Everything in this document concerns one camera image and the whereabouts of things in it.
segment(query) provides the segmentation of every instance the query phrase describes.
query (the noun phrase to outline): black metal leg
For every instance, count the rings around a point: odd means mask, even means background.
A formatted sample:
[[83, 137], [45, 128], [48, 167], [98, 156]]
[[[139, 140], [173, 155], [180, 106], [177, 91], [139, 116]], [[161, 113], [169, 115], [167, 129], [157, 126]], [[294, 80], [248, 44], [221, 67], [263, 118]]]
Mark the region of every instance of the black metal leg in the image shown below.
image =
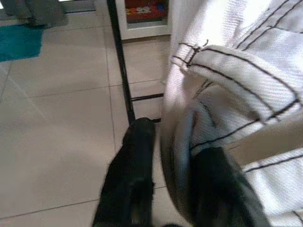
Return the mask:
[[108, 6], [110, 21], [111, 21], [112, 29], [113, 29], [113, 33], [114, 33], [117, 56], [118, 56], [119, 66], [120, 66], [120, 71], [121, 71], [122, 87], [123, 87], [123, 94], [124, 94], [128, 122], [129, 122], [129, 124], [131, 124], [135, 120], [135, 115], [134, 115], [133, 103], [131, 100], [132, 97], [131, 97], [131, 93], [130, 93], [129, 85], [128, 85], [127, 72], [126, 72], [124, 53], [123, 53], [123, 46], [122, 46], [122, 41], [121, 41], [119, 21], [118, 21], [117, 9], [116, 9], [116, 1], [107, 0], [107, 6]]

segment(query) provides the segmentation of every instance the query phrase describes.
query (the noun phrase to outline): teal mat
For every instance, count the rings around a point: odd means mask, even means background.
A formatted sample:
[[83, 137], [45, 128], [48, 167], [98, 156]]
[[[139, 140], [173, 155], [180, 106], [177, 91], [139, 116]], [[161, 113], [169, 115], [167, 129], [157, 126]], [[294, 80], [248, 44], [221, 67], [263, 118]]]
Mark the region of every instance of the teal mat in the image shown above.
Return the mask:
[[42, 33], [26, 25], [0, 27], [0, 62], [39, 56]]

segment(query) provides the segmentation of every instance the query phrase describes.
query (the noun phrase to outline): white cabinet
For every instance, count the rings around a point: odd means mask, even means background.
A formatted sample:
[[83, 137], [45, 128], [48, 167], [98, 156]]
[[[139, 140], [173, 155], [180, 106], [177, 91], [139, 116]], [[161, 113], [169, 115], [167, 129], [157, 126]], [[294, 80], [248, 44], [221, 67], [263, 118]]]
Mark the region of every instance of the white cabinet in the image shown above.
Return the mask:
[[156, 35], [169, 35], [171, 33], [171, 7], [170, 3], [173, 0], [167, 0], [165, 10], [167, 15], [157, 20], [137, 20], [130, 21], [126, 15], [125, 1], [126, 0], [115, 0], [117, 6], [117, 13], [119, 19], [119, 26], [121, 32], [121, 38], [133, 39]]

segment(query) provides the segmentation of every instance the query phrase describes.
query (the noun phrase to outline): white fabric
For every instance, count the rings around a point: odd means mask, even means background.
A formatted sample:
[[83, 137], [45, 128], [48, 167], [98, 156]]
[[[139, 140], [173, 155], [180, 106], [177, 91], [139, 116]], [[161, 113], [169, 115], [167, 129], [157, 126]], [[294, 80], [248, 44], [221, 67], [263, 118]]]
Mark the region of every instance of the white fabric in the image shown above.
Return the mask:
[[[174, 14], [178, 21], [190, 17], [180, 11]], [[182, 34], [184, 27], [178, 30]], [[161, 153], [166, 180], [182, 188], [172, 180], [187, 173], [176, 169], [186, 161], [182, 155], [227, 147], [280, 121], [285, 122], [284, 130], [293, 123], [294, 114], [303, 116], [303, 0], [205, 0], [172, 63], [164, 96]], [[264, 143], [265, 148], [280, 143], [287, 153], [272, 151], [264, 156], [252, 148], [254, 159], [247, 158], [252, 163], [243, 167], [265, 213], [273, 219], [303, 207], [303, 131], [296, 130], [301, 140]], [[245, 159], [246, 150], [240, 152]], [[175, 172], [167, 166], [174, 166]], [[183, 211], [186, 195], [176, 192], [172, 198]], [[274, 226], [282, 224], [277, 220]]]

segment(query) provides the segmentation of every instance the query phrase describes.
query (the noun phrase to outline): tile floor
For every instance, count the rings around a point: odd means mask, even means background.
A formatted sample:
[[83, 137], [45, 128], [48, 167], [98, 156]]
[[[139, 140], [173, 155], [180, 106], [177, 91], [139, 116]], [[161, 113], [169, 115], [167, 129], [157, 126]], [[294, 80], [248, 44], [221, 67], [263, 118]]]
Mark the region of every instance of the tile floor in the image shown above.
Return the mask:
[[[0, 63], [0, 227], [91, 224], [127, 128], [105, 12], [70, 14], [68, 25], [44, 32], [39, 57]], [[132, 95], [163, 92], [169, 37], [126, 42], [124, 50]], [[134, 108], [137, 117], [158, 118], [161, 99]], [[154, 181], [154, 225], [188, 226], [165, 187], [159, 138]]]

